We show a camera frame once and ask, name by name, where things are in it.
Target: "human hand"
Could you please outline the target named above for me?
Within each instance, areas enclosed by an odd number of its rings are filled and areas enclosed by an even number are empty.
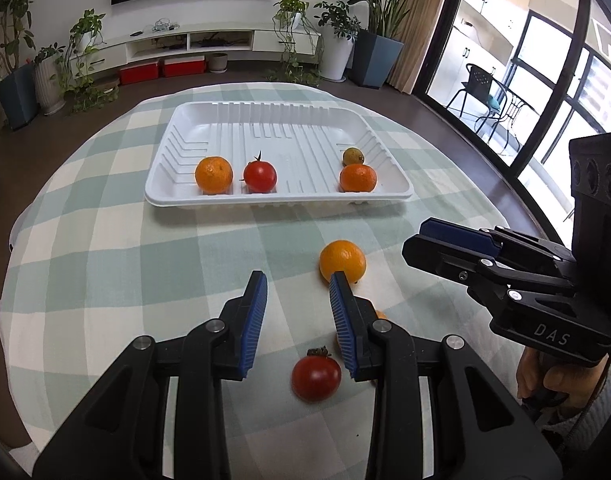
[[[606,361],[607,355],[594,368],[557,365],[550,368],[544,376],[539,364],[539,352],[526,346],[517,367],[517,397],[526,399],[543,385],[549,390],[569,394],[561,406],[580,411],[586,407],[597,387]]]

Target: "red storage box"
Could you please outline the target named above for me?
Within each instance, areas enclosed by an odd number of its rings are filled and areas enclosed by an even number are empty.
[[[159,60],[147,61],[137,65],[130,65],[118,71],[121,78],[121,85],[149,81],[159,78]]]
[[[204,72],[205,56],[176,57],[163,61],[163,75],[165,77],[202,74]]]

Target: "cabinet drawer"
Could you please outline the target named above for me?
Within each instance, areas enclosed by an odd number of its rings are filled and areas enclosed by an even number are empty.
[[[77,73],[76,63],[78,60],[78,58],[72,60],[72,71],[75,74]],[[100,72],[127,64],[127,50],[124,44],[108,46],[88,54],[86,60],[90,64],[90,68],[94,69],[94,72]]]
[[[292,39],[297,54],[312,56],[316,51],[319,36],[315,33],[308,35],[303,32],[295,32]],[[252,50],[255,52],[283,52],[285,42],[273,30],[256,30],[252,41]]]

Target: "metal screw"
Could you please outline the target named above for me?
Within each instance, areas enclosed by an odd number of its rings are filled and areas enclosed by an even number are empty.
[[[377,332],[384,334],[392,330],[392,323],[386,319],[377,319],[374,323],[372,323],[372,328]]]
[[[445,340],[445,344],[447,344],[452,350],[460,350],[465,346],[465,341],[463,341],[461,336],[450,335]]]
[[[138,336],[133,342],[132,346],[137,350],[145,350],[152,344],[152,339],[146,335]]]
[[[225,323],[220,319],[211,319],[205,323],[205,329],[208,332],[218,333],[225,329]]]

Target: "red tomato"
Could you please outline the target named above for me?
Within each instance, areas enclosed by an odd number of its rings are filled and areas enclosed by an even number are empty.
[[[292,370],[292,390],[301,400],[320,402],[335,394],[341,384],[341,367],[325,346],[307,351]]]
[[[243,180],[253,193],[268,193],[276,186],[276,171],[269,162],[261,160],[261,154],[243,170]]]

